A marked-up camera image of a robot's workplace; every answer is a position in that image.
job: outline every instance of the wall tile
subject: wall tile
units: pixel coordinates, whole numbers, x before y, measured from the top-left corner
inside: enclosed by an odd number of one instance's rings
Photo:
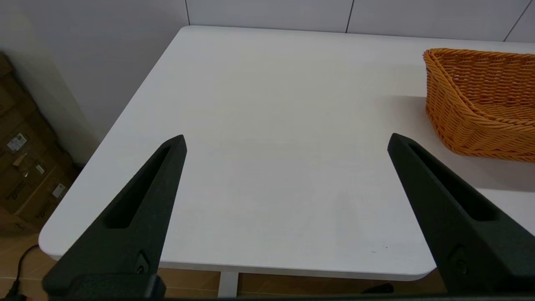
[[[503,41],[530,0],[355,0],[348,33]]]
[[[188,0],[191,25],[345,32],[351,0]]]
[[[535,3],[531,1],[506,39],[507,42],[535,43]]]

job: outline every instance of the white wall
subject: white wall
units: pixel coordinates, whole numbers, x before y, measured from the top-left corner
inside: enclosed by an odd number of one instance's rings
[[[188,0],[191,25],[346,32],[353,0]]]
[[[503,41],[531,0],[355,0],[348,33]]]
[[[17,76],[58,135],[59,143],[75,163],[86,163],[100,141],[37,39],[19,0],[0,1],[0,51],[13,64]]]
[[[533,0],[507,36],[506,41],[535,43],[535,2]]]
[[[188,25],[188,10],[196,25],[332,32],[348,27],[356,33],[476,40],[508,35],[507,41],[534,42],[532,2],[0,0],[0,47],[13,58],[66,148],[83,162],[178,30]],[[77,135],[81,138],[67,138]]]
[[[184,0],[21,2],[99,139],[188,25]]]

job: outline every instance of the table leg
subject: table leg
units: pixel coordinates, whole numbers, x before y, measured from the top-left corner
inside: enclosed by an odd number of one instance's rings
[[[221,272],[218,298],[235,298],[238,294],[238,272]]]

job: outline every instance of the basket rim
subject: basket rim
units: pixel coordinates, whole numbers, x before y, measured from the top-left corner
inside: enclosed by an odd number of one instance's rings
[[[514,52],[497,52],[497,51],[483,51],[483,50],[473,50],[473,49],[454,49],[454,48],[430,48],[425,52],[438,55],[438,54],[449,54],[449,55],[479,55],[486,57],[515,57],[515,58],[531,58],[535,59],[535,54],[517,54]]]
[[[496,122],[500,125],[515,125],[517,127],[529,127],[535,128],[535,120],[532,121],[522,121],[519,119],[511,119],[498,117],[495,115],[487,114],[480,109],[478,109],[474,104],[461,92],[459,87],[453,82],[453,78],[449,73],[444,69],[442,64],[438,62],[436,55],[438,54],[451,54],[451,55],[462,55],[462,54],[481,54],[488,57],[515,57],[515,58],[532,58],[535,59],[534,54],[515,54],[509,52],[494,52],[494,51],[479,51],[479,50],[470,50],[470,49],[451,49],[451,48],[432,48],[424,52],[424,57],[428,56],[431,62],[439,69],[442,75],[448,81],[448,84],[451,88],[457,93],[460,97],[465,108],[470,110],[470,112],[478,117],[484,118],[486,121]]]

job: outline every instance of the screw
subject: screw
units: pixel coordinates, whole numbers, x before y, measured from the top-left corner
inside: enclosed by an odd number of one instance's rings
[[[467,266],[467,263],[464,262],[464,260],[459,259],[457,261],[457,268],[459,269],[459,272],[461,272],[461,274],[463,275],[468,274],[468,266]]]

